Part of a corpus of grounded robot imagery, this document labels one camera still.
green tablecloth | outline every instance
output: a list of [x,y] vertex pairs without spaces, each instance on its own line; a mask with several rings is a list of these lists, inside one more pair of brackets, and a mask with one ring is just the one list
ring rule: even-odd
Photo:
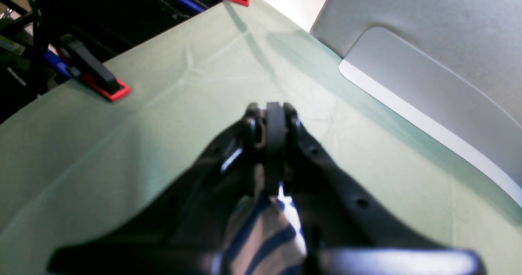
[[0,126],[0,273],[110,232],[250,102],[290,102],[337,164],[414,229],[522,273],[522,210],[488,177],[346,80],[341,58],[266,5],[225,2],[114,58],[132,93],[75,80]]

light green cloth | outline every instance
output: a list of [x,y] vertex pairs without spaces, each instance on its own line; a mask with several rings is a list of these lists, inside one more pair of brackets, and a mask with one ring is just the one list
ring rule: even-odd
[[306,128],[397,217],[522,272],[522,210],[489,178],[346,80],[336,54],[262,0],[224,2],[106,63],[114,104],[76,80],[0,126],[0,274],[142,210],[250,102],[290,102]]

striped cloth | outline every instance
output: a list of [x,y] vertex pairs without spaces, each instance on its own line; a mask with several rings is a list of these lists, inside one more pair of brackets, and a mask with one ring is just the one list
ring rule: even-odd
[[296,275],[306,257],[297,210],[281,186],[277,197],[267,197],[262,184],[256,177],[254,197],[243,197],[229,219],[224,250],[231,273]]

table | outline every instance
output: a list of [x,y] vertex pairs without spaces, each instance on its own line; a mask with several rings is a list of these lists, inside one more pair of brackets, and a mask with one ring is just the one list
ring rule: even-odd
[[71,80],[0,126],[0,274],[145,208],[250,102],[290,102],[337,164],[413,229],[522,270],[522,210],[488,177],[339,73],[341,58],[262,0],[224,2],[105,63],[109,103]]

gray panel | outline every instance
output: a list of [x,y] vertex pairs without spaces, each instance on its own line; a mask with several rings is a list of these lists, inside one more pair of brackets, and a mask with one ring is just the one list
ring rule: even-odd
[[384,27],[486,93],[522,123],[522,0],[328,0],[312,34],[344,57]]
[[345,60],[480,151],[522,187],[522,129],[465,80],[380,27],[367,30]]

